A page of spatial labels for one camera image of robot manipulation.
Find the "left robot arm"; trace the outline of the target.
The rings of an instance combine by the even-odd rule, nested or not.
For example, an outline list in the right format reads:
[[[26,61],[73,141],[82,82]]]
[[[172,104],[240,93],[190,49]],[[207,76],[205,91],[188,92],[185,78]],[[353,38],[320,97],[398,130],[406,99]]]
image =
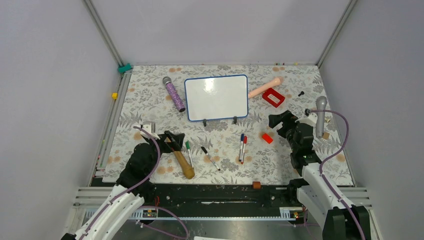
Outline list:
[[[155,200],[155,185],[150,181],[164,153],[184,144],[184,133],[165,131],[154,136],[146,130],[120,173],[111,192],[95,214],[75,233],[65,233],[64,240],[110,240],[126,220],[142,205]]]

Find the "blue-framed whiteboard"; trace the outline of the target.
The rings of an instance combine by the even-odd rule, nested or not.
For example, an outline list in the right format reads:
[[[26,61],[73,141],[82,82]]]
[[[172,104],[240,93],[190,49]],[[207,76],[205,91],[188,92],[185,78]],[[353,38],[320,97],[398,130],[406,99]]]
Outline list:
[[[245,118],[249,114],[245,74],[187,78],[184,81],[190,122]]]

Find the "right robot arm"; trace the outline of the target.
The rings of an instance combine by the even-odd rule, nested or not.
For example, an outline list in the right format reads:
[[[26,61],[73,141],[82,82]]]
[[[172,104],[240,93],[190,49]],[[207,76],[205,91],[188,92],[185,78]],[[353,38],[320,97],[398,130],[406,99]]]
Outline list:
[[[268,116],[270,128],[281,125],[277,133],[288,142],[291,165],[300,175],[289,181],[286,198],[291,205],[306,208],[319,224],[324,240],[369,240],[371,226],[366,207],[355,205],[324,173],[324,164],[340,152],[321,160],[313,148],[318,118],[312,118],[312,114],[327,112],[306,109],[306,117],[298,118],[287,110]]]

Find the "red-capped marker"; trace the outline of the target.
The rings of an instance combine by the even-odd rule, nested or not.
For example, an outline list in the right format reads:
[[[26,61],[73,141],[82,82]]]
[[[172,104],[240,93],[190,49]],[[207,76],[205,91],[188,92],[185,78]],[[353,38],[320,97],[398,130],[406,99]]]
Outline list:
[[[245,159],[245,151],[246,151],[246,144],[247,144],[248,137],[246,135],[243,136],[243,142],[242,142],[242,148],[241,148],[241,155],[240,155],[240,163],[244,164]]]

